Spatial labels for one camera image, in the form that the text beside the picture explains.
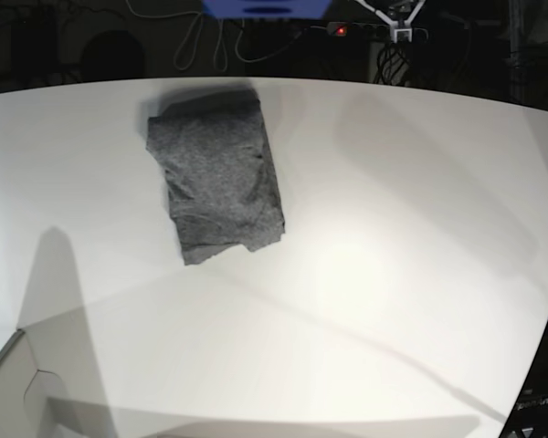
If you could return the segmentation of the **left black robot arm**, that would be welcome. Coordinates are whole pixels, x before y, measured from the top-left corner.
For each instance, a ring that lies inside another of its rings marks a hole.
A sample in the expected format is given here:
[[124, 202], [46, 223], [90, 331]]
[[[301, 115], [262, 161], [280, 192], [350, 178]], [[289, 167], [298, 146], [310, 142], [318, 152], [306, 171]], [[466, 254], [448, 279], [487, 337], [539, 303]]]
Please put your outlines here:
[[426, 0], [355, 0], [392, 28], [411, 28]]

